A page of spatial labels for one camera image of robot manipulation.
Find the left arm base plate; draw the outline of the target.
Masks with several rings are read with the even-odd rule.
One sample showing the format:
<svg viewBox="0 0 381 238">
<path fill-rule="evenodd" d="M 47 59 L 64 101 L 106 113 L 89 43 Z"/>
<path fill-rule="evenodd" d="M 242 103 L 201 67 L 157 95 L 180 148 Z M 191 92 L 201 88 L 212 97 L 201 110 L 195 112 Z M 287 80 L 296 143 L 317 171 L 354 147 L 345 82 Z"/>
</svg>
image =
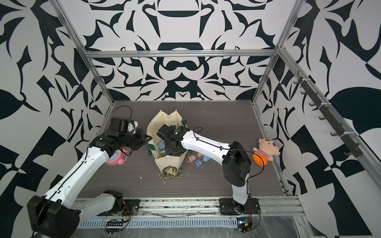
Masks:
<svg viewBox="0 0 381 238">
<path fill-rule="evenodd" d="M 134 216 L 139 212 L 140 200 L 139 199 L 124 199 L 123 208 L 121 213 L 122 217 Z"/>
</svg>

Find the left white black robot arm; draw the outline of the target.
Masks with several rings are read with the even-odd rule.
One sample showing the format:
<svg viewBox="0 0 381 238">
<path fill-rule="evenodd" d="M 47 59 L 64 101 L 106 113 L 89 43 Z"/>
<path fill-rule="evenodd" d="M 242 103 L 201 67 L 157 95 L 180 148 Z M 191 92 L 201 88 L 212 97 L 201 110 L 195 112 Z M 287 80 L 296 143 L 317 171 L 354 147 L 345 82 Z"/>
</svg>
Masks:
<svg viewBox="0 0 381 238">
<path fill-rule="evenodd" d="M 112 118 L 110 127 L 96 136 L 77 164 L 43 196 L 33 196 L 27 204 L 32 233 L 51 238 L 69 238 L 83 222 L 104 212 L 125 207 L 123 195 L 106 190 L 82 205 L 75 200 L 97 170 L 122 148 L 136 151 L 152 137 L 130 119 Z"/>
</svg>

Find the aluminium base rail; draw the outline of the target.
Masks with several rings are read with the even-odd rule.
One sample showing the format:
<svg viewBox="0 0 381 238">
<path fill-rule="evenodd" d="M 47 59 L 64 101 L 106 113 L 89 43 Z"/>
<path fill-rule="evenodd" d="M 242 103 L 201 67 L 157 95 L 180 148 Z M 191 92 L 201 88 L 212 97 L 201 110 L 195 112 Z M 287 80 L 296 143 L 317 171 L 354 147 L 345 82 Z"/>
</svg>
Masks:
<svg viewBox="0 0 381 238">
<path fill-rule="evenodd" d="M 219 197 L 125 197 L 124 202 L 140 217 L 216 217 L 220 213 Z M 305 216 L 296 196 L 259 196 L 263 216 Z"/>
</svg>

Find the light blue hourglass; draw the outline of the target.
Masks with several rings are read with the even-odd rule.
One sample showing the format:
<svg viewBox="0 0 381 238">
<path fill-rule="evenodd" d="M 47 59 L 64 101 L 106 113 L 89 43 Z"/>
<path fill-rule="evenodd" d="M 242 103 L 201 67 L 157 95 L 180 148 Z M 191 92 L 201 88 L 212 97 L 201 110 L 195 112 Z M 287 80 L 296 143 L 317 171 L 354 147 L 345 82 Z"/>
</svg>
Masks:
<svg viewBox="0 0 381 238">
<path fill-rule="evenodd" d="M 165 142 L 164 141 L 160 141 L 160 142 L 158 142 L 158 147 L 160 148 L 160 150 L 163 150 L 163 149 L 165 149 Z"/>
</svg>

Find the pink-faced plush doll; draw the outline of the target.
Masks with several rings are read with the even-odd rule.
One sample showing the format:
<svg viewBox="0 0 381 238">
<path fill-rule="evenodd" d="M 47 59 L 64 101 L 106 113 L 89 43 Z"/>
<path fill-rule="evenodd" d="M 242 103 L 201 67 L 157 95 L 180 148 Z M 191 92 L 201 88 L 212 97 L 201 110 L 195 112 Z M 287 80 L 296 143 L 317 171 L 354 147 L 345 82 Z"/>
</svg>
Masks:
<svg viewBox="0 0 381 238">
<path fill-rule="evenodd" d="M 253 161 L 259 166 L 266 166 L 269 161 L 274 161 L 274 156 L 281 154 L 275 142 L 267 138 L 260 138 L 258 148 L 253 147 L 253 151 Z"/>
</svg>

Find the cream canvas tote bag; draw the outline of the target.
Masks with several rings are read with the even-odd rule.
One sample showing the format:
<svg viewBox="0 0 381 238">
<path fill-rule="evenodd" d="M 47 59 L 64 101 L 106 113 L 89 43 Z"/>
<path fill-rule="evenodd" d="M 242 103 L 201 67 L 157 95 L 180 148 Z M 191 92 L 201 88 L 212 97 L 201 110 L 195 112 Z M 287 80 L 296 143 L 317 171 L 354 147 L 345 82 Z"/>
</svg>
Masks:
<svg viewBox="0 0 381 238">
<path fill-rule="evenodd" d="M 152 140 L 148 142 L 148 153 L 154 157 L 154 161 L 160 170 L 160 176 L 164 179 L 181 178 L 183 175 L 182 163 L 186 152 L 175 156 L 166 152 L 165 141 L 157 135 L 163 125 L 186 127 L 187 121 L 177 111 L 170 114 L 159 111 L 150 121 L 146 130 L 147 135 L 152 137 Z"/>
</svg>

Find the blue hourglass centre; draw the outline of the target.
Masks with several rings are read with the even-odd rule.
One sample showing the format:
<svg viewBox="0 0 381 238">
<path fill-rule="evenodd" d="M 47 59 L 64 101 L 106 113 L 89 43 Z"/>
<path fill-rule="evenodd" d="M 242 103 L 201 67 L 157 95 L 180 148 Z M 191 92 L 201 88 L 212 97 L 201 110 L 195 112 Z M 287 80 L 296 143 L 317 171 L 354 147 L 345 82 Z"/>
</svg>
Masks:
<svg viewBox="0 0 381 238">
<path fill-rule="evenodd" d="M 208 157 L 208 156 L 203 156 L 202 160 L 203 160 L 204 162 L 208 162 L 208 161 L 211 160 L 211 158 Z"/>
</svg>

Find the black wall hook rack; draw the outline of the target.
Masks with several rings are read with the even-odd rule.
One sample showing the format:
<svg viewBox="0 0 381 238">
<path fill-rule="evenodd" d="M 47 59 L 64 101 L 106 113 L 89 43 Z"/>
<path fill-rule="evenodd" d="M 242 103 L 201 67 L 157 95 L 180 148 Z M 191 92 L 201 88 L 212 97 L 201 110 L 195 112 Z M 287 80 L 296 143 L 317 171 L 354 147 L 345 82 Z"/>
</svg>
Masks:
<svg viewBox="0 0 381 238">
<path fill-rule="evenodd" d="M 330 135 L 332 137 L 339 137 L 348 148 L 348 152 L 344 154 L 346 156 L 353 155 L 356 158 L 364 155 L 360 144 L 355 139 L 355 132 L 344 124 L 344 119 L 339 115 L 332 103 L 315 86 L 314 82 L 310 78 L 303 78 L 299 72 L 297 73 L 297 78 L 297 81 L 294 83 L 299 84 L 304 89 L 303 95 L 308 95 L 311 98 L 312 103 L 310 106 L 317 108 L 321 112 L 322 117 L 319 119 L 321 121 L 326 120 L 333 128 L 334 132 Z"/>
</svg>

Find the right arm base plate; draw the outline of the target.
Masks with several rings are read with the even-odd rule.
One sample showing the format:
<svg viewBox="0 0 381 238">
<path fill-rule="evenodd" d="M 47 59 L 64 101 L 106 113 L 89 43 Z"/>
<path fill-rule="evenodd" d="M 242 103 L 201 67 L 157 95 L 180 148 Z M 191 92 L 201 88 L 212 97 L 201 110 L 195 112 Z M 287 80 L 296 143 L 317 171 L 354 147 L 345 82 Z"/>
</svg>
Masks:
<svg viewBox="0 0 381 238">
<path fill-rule="evenodd" d="M 260 214 L 260 205 L 257 198 L 249 197 L 247 202 L 242 205 L 232 198 L 220 198 L 219 209 L 222 215 L 236 216 L 236 215 L 250 215 Z"/>
</svg>

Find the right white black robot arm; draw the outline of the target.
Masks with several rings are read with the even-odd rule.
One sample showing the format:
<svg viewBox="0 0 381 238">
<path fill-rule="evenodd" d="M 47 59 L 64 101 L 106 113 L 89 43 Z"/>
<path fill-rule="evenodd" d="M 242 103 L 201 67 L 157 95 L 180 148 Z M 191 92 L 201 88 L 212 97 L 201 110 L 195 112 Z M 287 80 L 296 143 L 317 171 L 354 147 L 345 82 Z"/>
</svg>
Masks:
<svg viewBox="0 0 381 238">
<path fill-rule="evenodd" d="M 199 152 L 222 166 L 225 179 L 232 185 L 232 199 L 245 205 L 249 199 L 247 180 L 251 171 L 251 160 L 242 145 L 236 141 L 222 143 L 197 134 L 184 126 L 163 125 L 157 136 L 164 141 L 167 155 Z"/>
</svg>

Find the pink alarm clock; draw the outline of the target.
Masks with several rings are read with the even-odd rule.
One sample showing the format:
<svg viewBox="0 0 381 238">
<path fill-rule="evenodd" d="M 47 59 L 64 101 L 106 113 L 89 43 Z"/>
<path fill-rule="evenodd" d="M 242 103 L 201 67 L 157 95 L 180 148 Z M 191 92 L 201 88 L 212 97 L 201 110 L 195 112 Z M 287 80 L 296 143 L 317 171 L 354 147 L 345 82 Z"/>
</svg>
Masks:
<svg viewBox="0 0 381 238">
<path fill-rule="evenodd" d="M 128 157 L 127 150 L 119 149 L 114 152 L 114 154 L 106 161 L 107 165 L 122 165 Z"/>
</svg>

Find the blue hourglass front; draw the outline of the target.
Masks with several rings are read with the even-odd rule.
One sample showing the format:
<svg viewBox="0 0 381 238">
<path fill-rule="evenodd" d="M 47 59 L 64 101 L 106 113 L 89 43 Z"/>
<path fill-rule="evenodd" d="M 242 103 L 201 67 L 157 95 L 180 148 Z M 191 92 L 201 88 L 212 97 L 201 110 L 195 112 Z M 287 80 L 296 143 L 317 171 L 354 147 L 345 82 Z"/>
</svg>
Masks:
<svg viewBox="0 0 381 238">
<path fill-rule="evenodd" d="M 201 162 L 201 161 L 195 161 L 194 164 L 195 164 L 195 166 L 196 166 L 197 168 L 200 168 L 201 165 L 202 165 L 202 162 Z"/>
</svg>

